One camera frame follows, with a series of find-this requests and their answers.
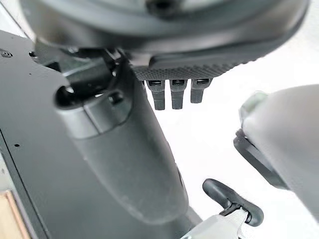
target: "wooden edge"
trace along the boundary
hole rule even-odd
[[[12,192],[11,191],[5,191],[3,193],[3,195],[7,198],[8,202],[10,204],[10,207],[11,207],[11,210],[13,212],[14,218],[15,218],[15,220],[17,222],[17,225],[18,225],[18,227],[20,229],[22,238],[23,239],[30,239],[28,230],[25,227],[24,221],[23,221],[22,216],[20,214],[20,211],[19,211],[19,209],[18,209],[18,207],[17,207],[17,205],[15,203],[15,200],[14,200]]]

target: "logo emblem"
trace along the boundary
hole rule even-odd
[[[3,50],[3,49],[0,48],[0,56],[2,56],[2,57],[4,57],[4,58],[10,58],[10,57],[12,57],[13,55],[12,55],[10,52],[8,52],[8,51]]]

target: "black handle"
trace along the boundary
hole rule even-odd
[[[225,184],[214,179],[206,179],[203,183],[203,190],[212,200],[218,202],[224,209],[230,209],[234,204],[240,205],[249,213],[245,222],[248,225],[257,227],[263,222],[263,211],[255,204],[242,198]]]

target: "white background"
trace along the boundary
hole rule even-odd
[[[23,35],[8,23],[1,8],[0,29]],[[271,93],[317,84],[318,70],[319,0],[315,0],[304,26],[292,40],[263,59],[215,78],[205,90],[202,104],[189,102],[189,82],[183,110],[172,110],[166,84],[166,110],[156,115],[182,173],[190,205],[203,219],[222,210],[201,188],[206,178],[214,178],[263,209],[263,224],[257,228],[245,226],[246,238],[319,239],[318,224],[298,198],[292,192],[270,186],[232,143],[240,127],[238,109],[250,95],[257,90]]]

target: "black plastic tab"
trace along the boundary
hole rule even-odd
[[[249,213],[245,223],[250,226],[257,227],[263,222],[263,211],[255,204],[252,204],[242,198],[238,193],[225,184],[214,179],[206,179],[203,183],[203,190],[212,200],[219,203],[225,209],[221,212],[221,215],[226,216],[242,207]]]
[[[155,110],[165,110],[165,81],[146,81],[152,92]]]
[[[190,102],[193,104],[201,103],[204,90],[210,86],[212,79],[191,80]]]
[[[174,110],[183,108],[184,91],[187,86],[187,80],[172,80],[169,81],[171,93],[171,107]]]
[[[286,183],[281,179],[275,169],[267,161],[265,156],[245,137],[243,130],[236,132],[234,146],[237,151],[255,168],[257,171],[276,188],[289,190]]]

